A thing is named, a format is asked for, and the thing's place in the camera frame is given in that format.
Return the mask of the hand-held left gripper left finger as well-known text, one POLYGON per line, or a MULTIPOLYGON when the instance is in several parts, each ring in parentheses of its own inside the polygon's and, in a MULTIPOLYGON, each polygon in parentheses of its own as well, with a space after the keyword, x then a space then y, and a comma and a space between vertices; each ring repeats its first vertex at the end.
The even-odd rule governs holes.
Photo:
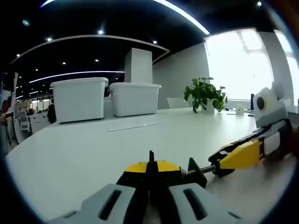
POLYGON ((72 210, 49 224, 141 224, 148 205, 148 174, 152 161, 125 169, 116 183, 101 188, 72 210))

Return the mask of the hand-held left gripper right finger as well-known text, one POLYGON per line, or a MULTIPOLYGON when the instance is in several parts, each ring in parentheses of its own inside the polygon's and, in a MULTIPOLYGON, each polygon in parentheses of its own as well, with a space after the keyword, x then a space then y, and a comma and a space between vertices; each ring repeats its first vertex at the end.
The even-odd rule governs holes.
POLYGON ((166 161, 152 161, 151 199, 163 224, 241 224, 206 191, 207 179, 195 160, 188 170, 166 161))

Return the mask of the person's right hand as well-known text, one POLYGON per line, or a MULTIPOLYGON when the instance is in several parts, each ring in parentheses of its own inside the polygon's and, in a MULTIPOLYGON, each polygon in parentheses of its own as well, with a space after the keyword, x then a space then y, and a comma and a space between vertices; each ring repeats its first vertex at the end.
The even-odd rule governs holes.
POLYGON ((299 127, 292 127, 287 132, 276 132, 263 140, 265 158, 270 161, 281 161, 292 154, 299 159, 299 127))

